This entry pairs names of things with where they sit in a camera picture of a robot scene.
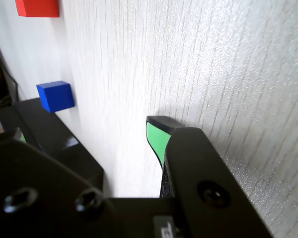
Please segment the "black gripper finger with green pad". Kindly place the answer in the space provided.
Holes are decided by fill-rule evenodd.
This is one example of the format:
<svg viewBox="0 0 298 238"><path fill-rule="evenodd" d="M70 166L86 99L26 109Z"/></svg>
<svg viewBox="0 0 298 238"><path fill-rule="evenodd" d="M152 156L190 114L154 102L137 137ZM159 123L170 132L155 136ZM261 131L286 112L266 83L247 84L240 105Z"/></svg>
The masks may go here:
<svg viewBox="0 0 298 238"><path fill-rule="evenodd" d="M186 238L269 238L264 222L200 128L148 116L147 141L167 175Z"/></svg>

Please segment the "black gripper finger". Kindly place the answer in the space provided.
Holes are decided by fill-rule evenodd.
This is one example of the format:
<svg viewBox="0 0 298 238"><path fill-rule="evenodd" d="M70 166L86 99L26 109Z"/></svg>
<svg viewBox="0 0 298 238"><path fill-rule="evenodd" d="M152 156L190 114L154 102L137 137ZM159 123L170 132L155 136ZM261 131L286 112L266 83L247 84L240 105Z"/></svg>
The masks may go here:
<svg viewBox="0 0 298 238"><path fill-rule="evenodd" d="M0 133L0 238L117 237L100 190L12 133Z"/></svg>

